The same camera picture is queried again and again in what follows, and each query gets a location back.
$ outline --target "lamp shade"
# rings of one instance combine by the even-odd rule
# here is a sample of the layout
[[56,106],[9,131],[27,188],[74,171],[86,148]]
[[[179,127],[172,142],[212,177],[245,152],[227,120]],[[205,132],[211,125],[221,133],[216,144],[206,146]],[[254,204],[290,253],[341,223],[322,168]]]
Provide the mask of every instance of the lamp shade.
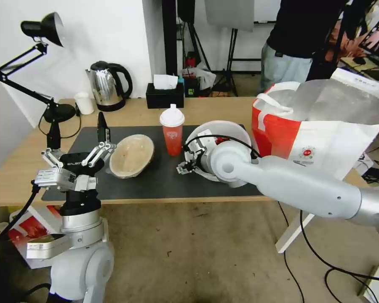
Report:
[[64,46],[66,35],[62,20],[56,12],[46,15],[41,22],[22,21],[21,30],[29,37],[46,38],[56,45]]

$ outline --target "black desk mat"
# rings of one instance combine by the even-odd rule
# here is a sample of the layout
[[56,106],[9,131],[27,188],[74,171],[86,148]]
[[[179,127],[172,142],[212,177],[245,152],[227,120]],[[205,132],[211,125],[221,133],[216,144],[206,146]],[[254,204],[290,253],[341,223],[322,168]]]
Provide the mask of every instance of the black desk mat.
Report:
[[[185,125],[185,140],[197,125]],[[246,184],[239,188],[213,182],[204,177],[190,173],[178,174],[176,167],[184,161],[184,152],[178,157],[168,155],[161,126],[111,127],[111,141],[117,144],[123,138],[143,134],[149,136],[155,144],[155,154],[151,163],[137,177],[118,179],[106,172],[108,163],[96,174],[97,191],[100,200],[110,199],[162,199],[192,197],[232,197],[259,196],[261,193],[254,185]],[[83,128],[76,138],[70,152],[90,152],[97,142],[97,128]],[[44,201],[61,201],[65,194],[50,189],[42,197]]]

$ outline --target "bag handle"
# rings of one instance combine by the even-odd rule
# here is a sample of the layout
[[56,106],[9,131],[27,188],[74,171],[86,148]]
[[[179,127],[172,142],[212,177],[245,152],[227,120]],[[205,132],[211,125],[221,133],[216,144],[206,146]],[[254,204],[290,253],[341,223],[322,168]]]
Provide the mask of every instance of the bag handle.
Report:
[[272,113],[268,110],[262,110],[258,115],[258,129],[260,129],[262,131],[265,131],[264,118],[266,115],[274,114],[275,116],[278,116],[278,117],[286,117],[286,116],[292,115],[294,113],[294,109],[292,107],[286,107],[286,106],[280,105],[275,99],[273,99],[272,97],[268,96],[265,93],[258,94],[257,100],[262,100],[262,101],[268,103],[269,105],[271,105],[277,109],[280,109],[282,111],[280,113]]

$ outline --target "bottle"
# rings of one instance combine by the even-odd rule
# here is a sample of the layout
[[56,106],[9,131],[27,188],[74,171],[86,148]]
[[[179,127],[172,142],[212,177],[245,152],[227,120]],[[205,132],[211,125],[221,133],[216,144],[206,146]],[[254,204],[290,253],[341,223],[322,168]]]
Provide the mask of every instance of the bottle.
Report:
[[184,121],[184,114],[175,104],[170,104],[170,108],[163,111],[160,115],[165,145],[170,156],[178,156],[181,153],[182,125]]

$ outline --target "black desk lamp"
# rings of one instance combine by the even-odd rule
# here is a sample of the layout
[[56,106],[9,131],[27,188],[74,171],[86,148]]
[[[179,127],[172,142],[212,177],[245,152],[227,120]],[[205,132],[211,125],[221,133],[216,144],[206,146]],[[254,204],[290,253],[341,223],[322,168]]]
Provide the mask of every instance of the black desk lamp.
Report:
[[[42,38],[46,38],[49,41],[55,43],[58,46],[63,47],[63,43],[65,40],[64,35],[64,28],[62,21],[58,15],[58,13],[50,13],[47,16],[45,16],[41,22],[37,21],[22,21],[21,22],[21,30],[22,32],[31,37],[35,42],[38,42],[34,47],[30,48],[26,52],[22,53],[18,57],[15,57],[11,61],[7,62],[6,64],[0,66],[0,82],[3,82],[35,99],[38,99],[39,101],[45,103],[47,105],[47,109],[45,110],[45,113],[43,114],[45,120],[47,122],[63,122],[70,118],[72,118],[76,110],[72,105],[69,104],[57,104],[55,103],[54,99],[50,96],[37,93],[35,91],[32,91],[28,88],[25,88],[24,86],[19,85],[18,83],[15,83],[11,80],[9,80],[8,76],[15,73],[19,69],[23,68],[24,66],[32,63],[33,61],[37,60],[38,58],[46,55],[46,50],[48,44],[44,43],[42,41]],[[30,52],[33,52],[34,50],[37,50],[40,52],[39,55],[36,57],[28,60],[25,63],[22,64],[14,64],[10,65],[17,60],[21,59],[25,55],[29,54]]]

